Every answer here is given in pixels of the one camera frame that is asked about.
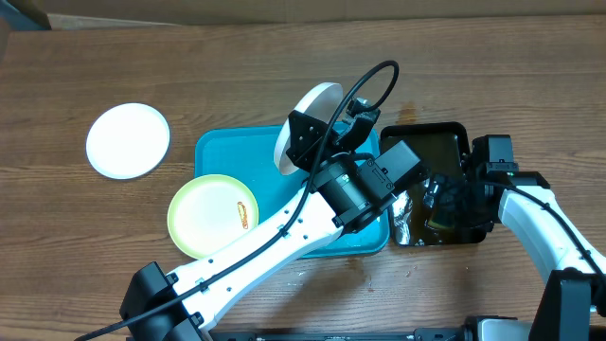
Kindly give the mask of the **yellow green sponge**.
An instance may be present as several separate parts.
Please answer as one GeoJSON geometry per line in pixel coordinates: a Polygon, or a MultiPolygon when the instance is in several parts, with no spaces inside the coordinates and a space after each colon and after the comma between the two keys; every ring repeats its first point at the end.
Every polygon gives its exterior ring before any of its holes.
{"type": "Polygon", "coordinates": [[[457,214],[453,211],[436,208],[431,212],[426,225],[434,230],[454,230],[456,218],[457,214]]]}

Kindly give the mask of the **white plate with sauce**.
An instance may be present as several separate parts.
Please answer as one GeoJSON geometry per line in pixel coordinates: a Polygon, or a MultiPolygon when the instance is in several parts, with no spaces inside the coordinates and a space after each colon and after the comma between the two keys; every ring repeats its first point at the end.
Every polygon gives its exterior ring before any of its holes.
{"type": "Polygon", "coordinates": [[[96,119],[86,137],[85,152],[99,174],[128,180],[155,169],[169,144],[165,117],[150,105],[131,102],[119,104],[96,119]]]}

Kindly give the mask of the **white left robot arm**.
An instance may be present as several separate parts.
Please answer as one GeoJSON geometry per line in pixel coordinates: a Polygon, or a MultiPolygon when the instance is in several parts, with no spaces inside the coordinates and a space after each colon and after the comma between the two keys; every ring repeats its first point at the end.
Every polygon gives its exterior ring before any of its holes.
{"type": "Polygon", "coordinates": [[[424,175],[404,142],[379,156],[356,148],[380,114],[378,105],[343,100],[314,115],[293,109],[282,148],[309,175],[278,212],[218,252],[164,273],[152,262],[137,271],[119,313],[135,340],[207,340],[251,290],[293,260],[358,232],[424,175]]]}

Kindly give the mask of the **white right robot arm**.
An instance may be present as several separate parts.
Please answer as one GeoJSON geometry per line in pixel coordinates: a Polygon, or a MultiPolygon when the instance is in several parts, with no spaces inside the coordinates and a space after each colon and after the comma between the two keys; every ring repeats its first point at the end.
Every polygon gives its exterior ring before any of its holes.
{"type": "Polygon", "coordinates": [[[521,171],[507,135],[484,135],[461,162],[463,175],[431,176],[423,197],[441,226],[499,223],[524,247],[545,287],[532,321],[470,316],[465,340],[602,340],[591,314],[605,314],[605,258],[567,218],[536,171],[521,171]]]}

